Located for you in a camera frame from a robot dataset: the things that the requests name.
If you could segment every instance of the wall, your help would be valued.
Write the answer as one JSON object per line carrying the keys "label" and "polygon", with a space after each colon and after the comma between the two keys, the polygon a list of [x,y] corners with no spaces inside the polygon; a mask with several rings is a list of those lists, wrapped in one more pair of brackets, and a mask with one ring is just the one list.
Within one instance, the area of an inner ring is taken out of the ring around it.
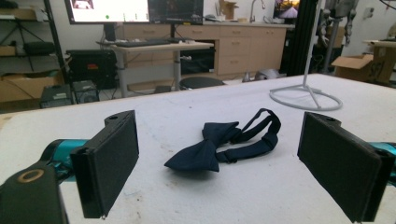
{"label": "wall", "polygon": [[[205,0],[204,14],[215,14],[215,2],[217,0]],[[249,18],[252,1],[247,0],[233,0],[239,8],[235,9],[234,18]],[[261,0],[257,0],[254,4],[253,15],[256,16],[256,21],[262,21],[263,16],[272,18],[274,11],[275,0],[264,0],[266,9],[262,9]],[[41,0],[17,0],[21,7],[29,6],[43,6]],[[99,49],[99,45],[95,41],[100,41],[103,37],[102,25],[70,25],[67,19],[67,13],[62,0],[50,0],[53,17],[55,19],[58,36],[61,42],[61,48],[65,53],[68,49]],[[366,7],[374,7],[374,16],[371,19],[364,20],[362,13]],[[353,21],[353,35],[351,37],[351,44],[345,47],[343,55],[361,54],[370,49],[362,43],[365,39],[381,39],[385,38],[390,26],[396,22],[396,10],[388,9],[378,0],[360,0],[358,4],[358,15]],[[37,24],[35,30],[38,30],[40,37],[50,39],[50,33],[45,34],[48,30],[45,26],[47,24]],[[5,35],[5,30],[8,27],[0,27],[0,39]],[[16,70],[30,70],[29,63],[24,59],[0,59],[0,75],[5,72]],[[36,69],[45,70],[56,66],[56,58],[34,58],[34,61],[44,61]]]}

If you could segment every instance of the faucet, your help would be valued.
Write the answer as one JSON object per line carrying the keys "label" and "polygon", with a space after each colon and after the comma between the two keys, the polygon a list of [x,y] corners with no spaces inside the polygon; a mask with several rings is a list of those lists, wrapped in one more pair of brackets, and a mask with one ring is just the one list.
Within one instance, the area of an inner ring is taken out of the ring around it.
{"label": "faucet", "polygon": [[[254,22],[256,20],[256,17],[253,16],[253,6],[254,6],[255,2],[256,2],[256,0],[253,0],[253,2],[251,3],[250,22]],[[265,9],[264,0],[262,0],[262,9]]]}

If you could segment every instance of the white table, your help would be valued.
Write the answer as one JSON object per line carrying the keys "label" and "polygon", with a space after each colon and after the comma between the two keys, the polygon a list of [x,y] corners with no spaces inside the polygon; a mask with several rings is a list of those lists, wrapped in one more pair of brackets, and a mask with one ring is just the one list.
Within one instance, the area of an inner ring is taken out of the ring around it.
{"label": "white table", "polygon": [[[156,46],[145,46],[137,48],[120,48],[111,46],[116,53],[117,67],[119,69],[118,75],[120,79],[120,90],[122,97],[128,97],[128,84],[131,83],[129,80],[133,80],[131,74],[142,74],[143,76],[155,76],[158,74],[171,73],[175,79],[175,91],[179,91],[178,83],[181,80],[180,74],[180,51],[191,50],[191,49],[209,49],[213,47],[213,44],[194,42],[194,43],[178,43],[170,45],[156,45]],[[124,56],[128,53],[148,53],[148,52],[159,52],[159,51],[173,51],[174,52],[174,63],[172,64],[161,64],[152,65],[150,67],[132,67],[126,68]]]}
{"label": "white table", "polygon": [[[106,222],[84,219],[76,183],[64,182],[70,223],[350,223],[297,157],[304,111],[269,97],[271,89],[302,81],[285,77],[18,114],[0,131],[0,183],[36,162],[51,141],[89,139],[107,116],[135,110],[140,158]],[[323,75],[309,75],[308,83],[343,101],[341,109],[322,114],[341,120],[346,130],[365,141],[396,141],[396,90]],[[219,173],[180,173],[163,166],[202,140],[205,122],[243,126],[262,107],[282,122],[272,153],[221,163]],[[375,223],[395,223],[395,208],[396,188],[387,187]]]}

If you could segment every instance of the black box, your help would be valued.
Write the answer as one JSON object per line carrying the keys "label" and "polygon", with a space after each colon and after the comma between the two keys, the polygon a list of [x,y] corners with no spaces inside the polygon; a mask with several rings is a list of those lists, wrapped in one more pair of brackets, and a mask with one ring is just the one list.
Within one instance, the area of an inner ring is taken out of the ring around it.
{"label": "black box", "polygon": [[97,90],[116,88],[117,58],[110,49],[67,50],[71,61],[66,82],[91,80]]}
{"label": "black box", "polygon": [[98,90],[90,80],[73,82],[73,90],[77,104],[100,101]]}
{"label": "black box", "polygon": [[40,107],[72,105],[73,99],[71,96],[69,85],[46,86],[41,94]]}

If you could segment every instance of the adjustable neck strap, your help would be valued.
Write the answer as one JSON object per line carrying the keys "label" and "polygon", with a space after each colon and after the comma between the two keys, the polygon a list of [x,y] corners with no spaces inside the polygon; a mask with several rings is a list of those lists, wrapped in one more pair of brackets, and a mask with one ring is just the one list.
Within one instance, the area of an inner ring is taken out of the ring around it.
{"label": "adjustable neck strap", "polygon": [[[268,112],[270,115],[262,120],[252,129],[246,131],[256,120],[262,112]],[[245,142],[259,132],[261,132],[271,122],[268,132],[262,137],[262,139],[250,146],[231,148],[222,152],[216,153],[216,158],[220,162],[237,162],[238,160],[248,159],[266,154],[274,149],[277,144],[277,133],[279,132],[281,123],[276,114],[268,109],[260,109],[259,112],[250,120],[250,122],[241,130],[239,134],[233,137],[230,141],[232,143]]]}

